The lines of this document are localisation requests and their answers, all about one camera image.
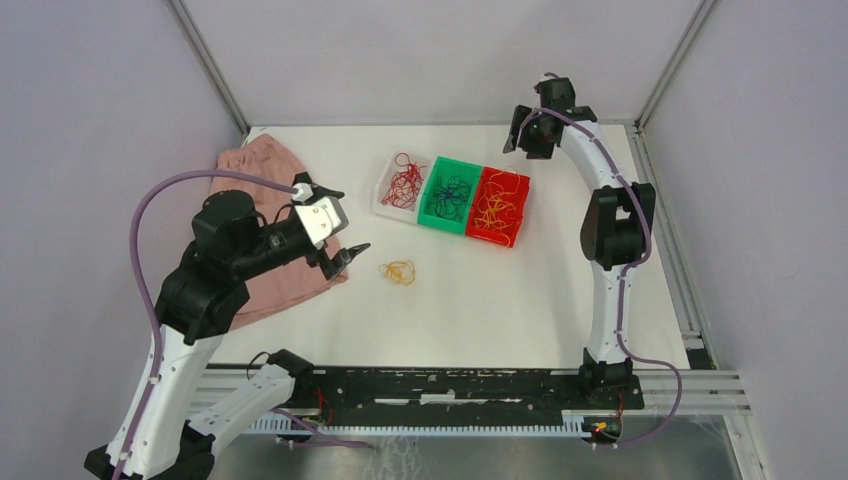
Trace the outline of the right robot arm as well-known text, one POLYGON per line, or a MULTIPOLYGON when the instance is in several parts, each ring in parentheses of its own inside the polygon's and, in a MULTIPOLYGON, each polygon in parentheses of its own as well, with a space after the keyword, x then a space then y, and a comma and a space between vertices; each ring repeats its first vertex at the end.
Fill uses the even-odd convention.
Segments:
POLYGON ((534 91, 537 106, 515 107, 503 150, 520 150, 529 160, 549 160, 561 150, 589 190, 579 240, 592 269, 593 317, 577 392, 585 405, 602 408, 633 378, 626 339, 630 292, 635 269, 652 252, 656 191, 619 166, 569 78, 546 72, 534 91))

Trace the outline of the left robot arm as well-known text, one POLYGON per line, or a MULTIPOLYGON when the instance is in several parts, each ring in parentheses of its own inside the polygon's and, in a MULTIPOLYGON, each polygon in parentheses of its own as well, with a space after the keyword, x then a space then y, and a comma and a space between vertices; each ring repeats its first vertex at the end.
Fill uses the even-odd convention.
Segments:
POLYGON ((114 439, 88 453, 99 479, 205 479, 218 456, 251 424, 285 402, 313 397, 312 364, 281 350, 235 391, 198 414, 198 383, 233 320, 249 300, 249 280, 296 261, 333 280, 363 245, 327 251, 348 226, 342 193, 306 173, 286 188, 287 216, 268 221, 242 190, 210 195, 192 220, 193 241, 157 298, 137 285, 151 323, 146 372, 114 439))

